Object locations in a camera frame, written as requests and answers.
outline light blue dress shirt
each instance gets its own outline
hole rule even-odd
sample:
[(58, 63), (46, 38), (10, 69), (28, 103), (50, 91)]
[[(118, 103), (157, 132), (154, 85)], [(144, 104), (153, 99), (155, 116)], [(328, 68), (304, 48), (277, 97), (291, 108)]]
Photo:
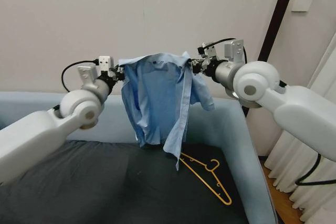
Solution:
[(122, 100), (136, 139), (140, 146), (164, 143), (164, 151), (177, 158), (177, 169), (190, 104), (200, 102), (205, 110), (214, 109), (209, 89), (201, 76), (192, 73), (189, 58), (185, 52), (119, 60), (125, 73)]

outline bed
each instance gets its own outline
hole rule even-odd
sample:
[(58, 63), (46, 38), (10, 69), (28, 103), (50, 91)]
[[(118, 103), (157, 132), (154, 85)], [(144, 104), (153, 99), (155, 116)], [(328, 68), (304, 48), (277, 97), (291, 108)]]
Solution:
[[(0, 92), (0, 128), (63, 94)], [(99, 123), (77, 130), (57, 151), (0, 187), (1, 223), (277, 223), (258, 157), (237, 101), (190, 109), (183, 152), (209, 164), (233, 203), (225, 206), (161, 146), (139, 148), (121, 97), (111, 95)], [(209, 184), (216, 182), (186, 159)]]

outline black cable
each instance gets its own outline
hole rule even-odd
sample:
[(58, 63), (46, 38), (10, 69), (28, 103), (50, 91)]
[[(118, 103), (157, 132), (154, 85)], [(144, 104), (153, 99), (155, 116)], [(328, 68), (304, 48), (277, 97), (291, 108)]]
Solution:
[[(236, 38), (226, 38), (226, 39), (221, 39), (221, 40), (218, 40), (216, 42), (213, 42), (209, 45), (206, 45), (205, 47), (203, 47), (203, 49), (207, 49), (209, 47), (212, 47), (216, 44), (219, 44), (219, 43), (222, 43), (222, 42), (225, 42), (225, 41), (228, 41), (228, 40), (233, 40), (233, 39), (236, 39)], [(244, 50), (244, 60), (245, 60), (245, 63), (247, 63), (247, 55), (246, 55), (246, 50), (245, 50), (245, 47), (243, 47), (243, 50)]]
[(316, 170), (316, 168), (319, 166), (320, 162), (321, 162), (321, 154), (318, 153), (317, 159), (316, 159), (313, 167), (306, 174), (304, 174), (302, 177), (295, 180), (295, 184), (297, 186), (321, 186), (321, 185), (336, 184), (336, 179), (324, 180), (324, 181), (314, 181), (314, 182), (302, 182), (303, 180), (308, 178)]
[(71, 68), (72, 66), (77, 65), (77, 64), (81, 64), (81, 63), (94, 63), (94, 64), (96, 64), (96, 65), (99, 65), (99, 60), (98, 60), (98, 59), (95, 59), (95, 60), (81, 60), (81, 61), (74, 62), (74, 63), (68, 65), (65, 69), (63, 69), (62, 74), (61, 74), (61, 81), (62, 81), (62, 85), (63, 85), (63, 87), (64, 87), (64, 88), (66, 89), (66, 91), (68, 91), (68, 92), (70, 92), (70, 90), (67, 88), (67, 86), (66, 86), (65, 83), (64, 83), (64, 74), (65, 74), (65, 72), (66, 72), (69, 68)]

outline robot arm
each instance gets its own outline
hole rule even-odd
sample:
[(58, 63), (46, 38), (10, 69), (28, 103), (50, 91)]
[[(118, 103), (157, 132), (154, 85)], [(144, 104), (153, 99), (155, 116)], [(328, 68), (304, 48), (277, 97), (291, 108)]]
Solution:
[(266, 108), (284, 130), (336, 162), (336, 105), (310, 89), (284, 84), (271, 64), (245, 64), (238, 54), (243, 50), (242, 40), (227, 41), (224, 47), (225, 57), (220, 58), (214, 48), (208, 52), (203, 45), (202, 59), (192, 64), (242, 105)]
[(122, 76), (109, 56), (100, 56), (99, 65), (100, 76), (95, 66), (78, 67), (83, 86), (67, 93), (60, 105), (29, 114), (0, 131), (0, 185), (58, 149), (78, 128), (95, 126), (107, 96)]

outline yellow plastic hanger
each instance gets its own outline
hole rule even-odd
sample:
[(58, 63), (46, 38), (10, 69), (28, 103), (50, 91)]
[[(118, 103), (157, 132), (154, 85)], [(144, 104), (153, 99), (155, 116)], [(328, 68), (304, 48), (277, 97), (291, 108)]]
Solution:
[(204, 168), (205, 168), (208, 172), (211, 172), (211, 173), (212, 173), (212, 175), (215, 177), (215, 179), (216, 179), (216, 181), (217, 181), (217, 186), (218, 186), (218, 187), (221, 187), (221, 189), (222, 189), (223, 192), (225, 193), (226, 197), (228, 198), (228, 200), (229, 200), (228, 202), (225, 201), (225, 200), (221, 197), (221, 194), (218, 194), (214, 189), (212, 189), (212, 187), (211, 187), (207, 182), (205, 182), (205, 180), (202, 179), (201, 176), (200, 176), (197, 172), (195, 172), (195, 171), (190, 167), (190, 165), (188, 165), (188, 164), (184, 161), (183, 158), (180, 158), (180, 160), (182, 161), (182, 163), (185, 164), (186, 167), (188, 167), (188, 168), (189, 168), (189, 169), (190, 169), (190, 170), (197, 176), (197, 178), (199, 178), (199, 179), (204, 183), (204, 185), (206, 185), (206, 186), (207, 186), (207, 187), (214, 193), (214, 195), (216, 195), (217, 198), (221, 200), (221, 202), (223, 202), (223, 203), (224, 203), (225, 205), (227, 205), (227, 206), (231, 205), (231, 204), (232, 204), (232, 200), (231, 200), (229, 194), (227, 193), (227, 191), (225, 190), (224, 186), (222, 185), (222, 183), (219, 181), (219, 179), (217, 178), (216, 174), (214, 173), (214, 170), (215, 170), (216, 168), (219, 167), (219, 161), (216, 160), (216, 159), (212, 159), (211, 162), (216, 162), (217, 165), (216, 165), (214, 168), (209, 169), (209, 168), (207, 167), (207, 165), (206, 165), (206, 164), (203, 164), (201, 161), (198, 161), (197, 159), (195, 159), (195, 158), (193, 158), (193, 157), (190, 157), (190, 156), (188, 156), (187, 154), (185, 154), (185, 153), (183, 153), (183, 152), (181, 152), (181, 154), (182, 154), (183, 156), (185, 156), (185, 157), (188, 157), (188, 158), (190, 159), (191, 162), (192, 162), (192, 161), (196, 161), (196, 162), (199, 163), (200, 165), (203, 165)]

